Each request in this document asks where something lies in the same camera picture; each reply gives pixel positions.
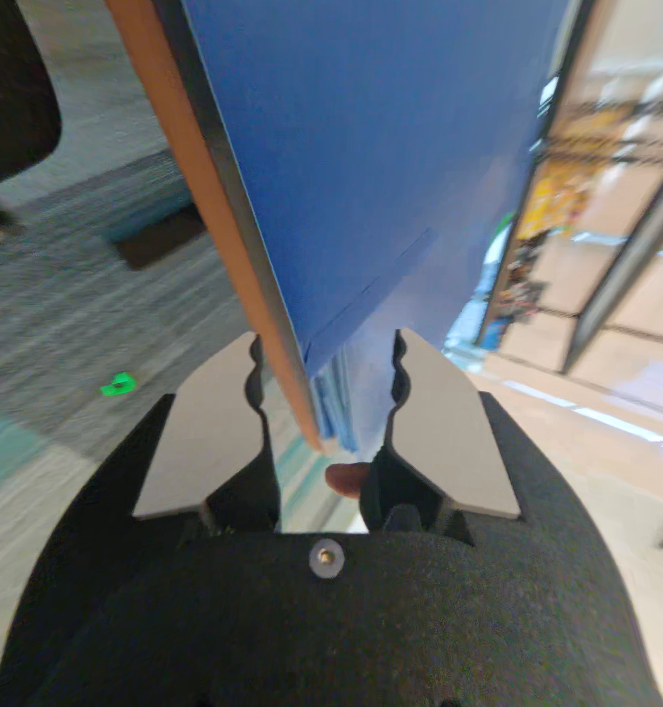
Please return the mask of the small blue box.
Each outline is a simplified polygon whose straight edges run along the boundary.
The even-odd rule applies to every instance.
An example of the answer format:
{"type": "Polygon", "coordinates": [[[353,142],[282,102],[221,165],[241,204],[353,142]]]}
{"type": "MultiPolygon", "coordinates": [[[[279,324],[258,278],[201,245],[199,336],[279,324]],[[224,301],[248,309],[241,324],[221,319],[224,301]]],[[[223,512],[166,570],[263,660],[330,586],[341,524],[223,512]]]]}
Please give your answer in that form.
{"type": "Polygon", "coordinates": [[[486,325],[480,341],[480,347],[487,351],[497,351],[511,323],[512,317],[510,316],[496,317],[486,325]]]}

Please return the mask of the metal shelf rack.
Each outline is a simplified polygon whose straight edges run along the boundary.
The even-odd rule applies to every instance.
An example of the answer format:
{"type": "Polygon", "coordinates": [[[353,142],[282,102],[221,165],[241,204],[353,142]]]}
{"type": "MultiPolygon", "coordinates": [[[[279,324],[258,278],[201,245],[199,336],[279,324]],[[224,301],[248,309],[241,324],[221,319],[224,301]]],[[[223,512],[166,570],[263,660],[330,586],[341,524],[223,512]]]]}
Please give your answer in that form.
{"type": "Polygon", "coordinates": [[[593,166],[571,233],[555,229],[532,279],[539,312],[493,358],[663,415],[663,1],[584,1],[563,32],[529,192],[502,243],[474,343],[497,317],[530,193],[550,158],[593,166]]]}

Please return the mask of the blue desk with wooden edge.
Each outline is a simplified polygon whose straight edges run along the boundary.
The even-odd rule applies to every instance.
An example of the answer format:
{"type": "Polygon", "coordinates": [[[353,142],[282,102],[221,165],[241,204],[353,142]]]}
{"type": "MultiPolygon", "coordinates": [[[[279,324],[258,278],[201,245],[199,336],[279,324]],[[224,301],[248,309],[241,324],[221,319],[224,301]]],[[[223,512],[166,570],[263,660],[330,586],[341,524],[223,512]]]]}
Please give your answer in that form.
{"type": "Polygon", "coordinates": [[[313,447],[361,457],[518,204],[572,1],[107,1],[313,447]]]}

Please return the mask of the dark rounded object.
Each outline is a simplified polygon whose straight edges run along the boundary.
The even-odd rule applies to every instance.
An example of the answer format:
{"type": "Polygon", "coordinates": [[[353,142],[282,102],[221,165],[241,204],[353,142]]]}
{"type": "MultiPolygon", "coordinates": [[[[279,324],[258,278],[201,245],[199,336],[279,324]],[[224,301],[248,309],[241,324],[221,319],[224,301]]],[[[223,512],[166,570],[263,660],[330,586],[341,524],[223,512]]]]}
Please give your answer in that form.
{"type": "Polygon", "coordinates": [[[53,84],[16,1],[0,1],[0,183],[49,157],[62,118],[53,84]]]}

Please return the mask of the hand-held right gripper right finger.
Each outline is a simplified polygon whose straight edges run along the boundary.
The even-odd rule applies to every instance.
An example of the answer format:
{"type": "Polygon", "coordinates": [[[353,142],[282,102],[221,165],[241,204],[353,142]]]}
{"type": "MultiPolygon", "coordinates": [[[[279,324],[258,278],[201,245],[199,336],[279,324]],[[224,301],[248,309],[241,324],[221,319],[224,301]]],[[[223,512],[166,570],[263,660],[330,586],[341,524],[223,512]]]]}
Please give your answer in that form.
{"type": "Polygon", "coordinates": [[[468,377],[410,329],[396,331],[393,406],[360,494],[370,532],[475,542],[467,515],[521,518],[486,409],[468,377]]]}

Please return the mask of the person's right hand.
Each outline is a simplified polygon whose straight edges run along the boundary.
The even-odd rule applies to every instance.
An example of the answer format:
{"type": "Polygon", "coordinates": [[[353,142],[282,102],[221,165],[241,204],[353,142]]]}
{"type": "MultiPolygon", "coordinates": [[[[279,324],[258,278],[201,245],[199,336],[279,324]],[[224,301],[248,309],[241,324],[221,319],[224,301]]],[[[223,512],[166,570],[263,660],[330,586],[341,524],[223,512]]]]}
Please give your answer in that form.
{"type": "Polygon", "coordinates": [[[370,470],[371,464],[367,462],[338,463],[328,466],[324,477],[329,488],[338,495],[359,500],[370,470]]]}

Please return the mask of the pile of yellow packets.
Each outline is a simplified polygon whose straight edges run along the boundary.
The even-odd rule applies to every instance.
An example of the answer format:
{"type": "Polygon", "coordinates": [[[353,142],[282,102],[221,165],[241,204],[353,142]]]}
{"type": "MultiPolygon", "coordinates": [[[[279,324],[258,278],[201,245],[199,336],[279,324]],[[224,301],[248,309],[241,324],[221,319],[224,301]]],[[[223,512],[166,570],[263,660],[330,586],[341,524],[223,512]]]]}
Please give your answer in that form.
{"type": "Polygon", "coordinates": [[[595,172],[576,160],[548,159],[523,210],[517,240],[555,229],[571,233],[590,198],[595,172]]]}

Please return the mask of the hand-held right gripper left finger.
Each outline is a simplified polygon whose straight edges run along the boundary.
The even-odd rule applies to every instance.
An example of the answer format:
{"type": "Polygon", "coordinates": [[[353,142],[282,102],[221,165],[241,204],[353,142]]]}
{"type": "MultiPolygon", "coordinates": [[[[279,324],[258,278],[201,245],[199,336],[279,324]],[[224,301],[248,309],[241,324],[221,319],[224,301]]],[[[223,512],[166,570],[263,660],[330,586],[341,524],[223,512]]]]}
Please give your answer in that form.
{"type": "Polygon", "coordinates": [[[197,368],[167,414],[133,516],[197,512],[212,533],[276,531],[281,490],[263,410],[263,349],[247,332],[197,368]]]}

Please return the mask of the row of small dark bottles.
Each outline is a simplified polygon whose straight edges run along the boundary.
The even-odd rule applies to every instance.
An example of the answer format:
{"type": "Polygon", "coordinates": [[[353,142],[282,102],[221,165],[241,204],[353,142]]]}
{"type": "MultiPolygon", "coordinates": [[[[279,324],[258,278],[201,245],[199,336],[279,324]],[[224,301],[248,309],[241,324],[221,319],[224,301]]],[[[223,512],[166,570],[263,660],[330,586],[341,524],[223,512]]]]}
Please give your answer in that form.
{"type": "Polygon", "coordinates": [[[540,299],[546,282],[532,279],[533,270],[548,240],[550,230],[521,240],[509,265],[507,284],[497,301],[497,320],[507,326],[525,323],[539,312],[540,299]]]}

